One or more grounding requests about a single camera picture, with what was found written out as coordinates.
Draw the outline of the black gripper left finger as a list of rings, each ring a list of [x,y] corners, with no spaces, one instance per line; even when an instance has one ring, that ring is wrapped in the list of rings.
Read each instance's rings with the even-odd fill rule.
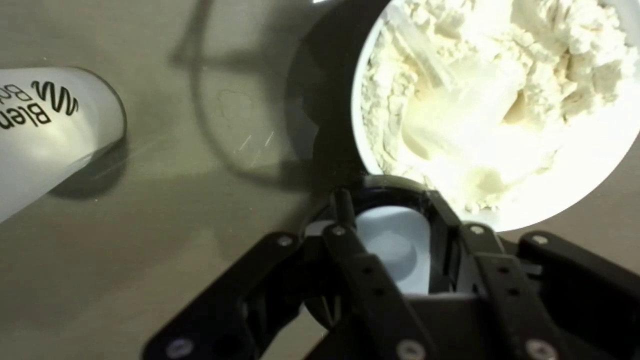
[[[260,360],[303,310],[328,329],[308,360],[428,360],[432,339],[363,218],[393,209],[428,220],[432,201],[406,189],[340,189],[301,233],[271,233],[191,301],[142,360]]]

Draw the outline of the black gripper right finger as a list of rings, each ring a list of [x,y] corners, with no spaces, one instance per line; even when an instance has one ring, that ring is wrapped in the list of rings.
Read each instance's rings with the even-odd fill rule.
[[[640,359],[640,277],[559,234],[526,233],[508,249],[466,224],[459,289],[489,306],[507,360]]]

